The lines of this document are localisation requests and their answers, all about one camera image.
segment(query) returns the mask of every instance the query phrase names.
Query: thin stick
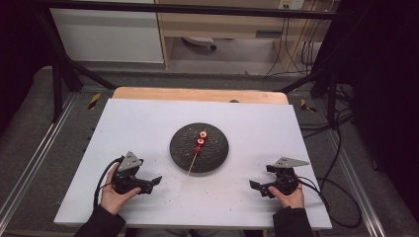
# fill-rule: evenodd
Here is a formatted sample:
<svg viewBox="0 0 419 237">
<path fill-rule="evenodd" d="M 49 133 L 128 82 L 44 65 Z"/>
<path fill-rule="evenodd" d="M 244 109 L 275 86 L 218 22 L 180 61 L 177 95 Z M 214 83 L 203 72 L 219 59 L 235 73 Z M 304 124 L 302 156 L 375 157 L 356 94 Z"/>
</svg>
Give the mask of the thin stick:
<svg viewBox="0 0 419 237">
<path fill-rule="evenodd" d="M 198 153 L 195 152 L 194 159 L 192 160 L 191 167 L 189 167 L 188 175 L 186 177 L 188 177 L 189 176 L 189 173 L 191 173 L 191 170 L 192 170 L 192 167 L 194 166 L 195 158 L 197 158 L 197 155 L 198 155 Z"/>
<path fill-rule="evenodd" d="M 191 167 L 189 167 L 188 175 L 185 177 L 184 185 L 182 186 L 182 189 L 185 187 L 186 181 L 188 180 L 189 173 L 191 173 L 192 167 L 194 166 L 195 158 L 197 158 L 198 153 L 195 152 L 194 159 L 192 160 Z"/>
</svg>

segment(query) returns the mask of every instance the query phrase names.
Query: person's right hand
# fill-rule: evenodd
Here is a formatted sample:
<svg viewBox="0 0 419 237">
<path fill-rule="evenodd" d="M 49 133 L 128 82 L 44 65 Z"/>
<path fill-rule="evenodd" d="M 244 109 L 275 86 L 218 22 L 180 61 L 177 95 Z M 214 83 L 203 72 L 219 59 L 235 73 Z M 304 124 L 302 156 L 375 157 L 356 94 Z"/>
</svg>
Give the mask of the person's right hand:
<svg viewBox="0 0 419 237">
<path fill-rule="evenodd" d="M 283 207 L 290 206 L 291 208 L 304 208 L 304 194 L 302 193 L 302 184 L 298 183 L 296 190 L 288 196 L 285 196 L 275 187 L 270 186 L 268 189 L 271 194 L 280 200 Z"/>
</svg>

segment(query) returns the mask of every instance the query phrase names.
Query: handheld controller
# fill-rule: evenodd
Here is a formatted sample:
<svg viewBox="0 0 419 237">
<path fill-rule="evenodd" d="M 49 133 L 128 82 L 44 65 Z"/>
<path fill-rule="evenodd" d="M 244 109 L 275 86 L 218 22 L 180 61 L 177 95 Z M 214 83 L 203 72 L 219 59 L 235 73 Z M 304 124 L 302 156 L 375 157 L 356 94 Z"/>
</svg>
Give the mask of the handheld controller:
<svg viewBox="0 0 419 237">
<path fill-rule="evenodd" d="M 124 157 L 117 172 L 112 177 L 113 188 L 118 194 L 123 195 L 132 189 L 141 188 L 139 195 L 149 195 L 153 191 L 153 187 L 160 184 L 161 176 L 152 181 L 145 181 L 135 177 L 143 162 L 144 160 L 138 159 L 132 152 L 129 152 Z"/>
<path fill-rule="evenodd" d="M 261 185 L 257 182 L 249 180 L 250 188 L 259 191 L 262 197 L 268 196 L 269 198 L 274 198 L 275 196 L 268 190 L 269 186 L 273 186 L 277 188 L 281 193 L 288 196 L 292 194 L 298 186 L 298 177 L 296 176 L 293 167 L 308 164 L 309 163 L 305 161 L 283 157 L 274 165 L 266 166 L 267 172 L 274 173 L 277 177 L 275 182 Z"/>
</svg>

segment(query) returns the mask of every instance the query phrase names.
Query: wooden board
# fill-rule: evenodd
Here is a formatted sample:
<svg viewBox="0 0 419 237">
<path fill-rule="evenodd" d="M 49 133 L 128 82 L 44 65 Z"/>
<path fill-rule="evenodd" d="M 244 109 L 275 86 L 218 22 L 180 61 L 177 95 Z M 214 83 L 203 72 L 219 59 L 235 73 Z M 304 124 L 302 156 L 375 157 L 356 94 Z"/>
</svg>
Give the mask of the wooden board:
<svg viewBox="0 0 419 237">
<path fill-rule="evenodd" d="M 174 100 L 174 101 L 208 101 L 240 103 L 261 103 L 287 105 L 288 99 L 284 93 L 260 91 L 230 91 L 230 90 L 197 90 L 197 89 L 167 89 L 144 87 L 120 87 L 115 90 L 115 99 L 141 100 Z"/>
</svg>

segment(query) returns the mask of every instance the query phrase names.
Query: black sleeve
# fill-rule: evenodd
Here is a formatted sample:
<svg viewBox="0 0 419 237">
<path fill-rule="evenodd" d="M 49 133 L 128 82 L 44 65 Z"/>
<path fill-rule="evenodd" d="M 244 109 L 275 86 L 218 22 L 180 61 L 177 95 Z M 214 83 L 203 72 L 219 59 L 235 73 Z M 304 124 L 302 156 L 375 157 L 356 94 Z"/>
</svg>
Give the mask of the black sleeve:
<svg viewBox="0 0 419 237">
<path fill-rule="evenodd" d="M 126 221 L 119 215 L 112 215 L 101 205 L 94 210 L 89 220 L 80 227 L 74 237 L 116 237 Z"/>
<path fill-rule="evenodd" d="M 274 214 L 276 237 L 312 236 L 310 223 L 304 208 L 284 208 Z"/>
</svg>

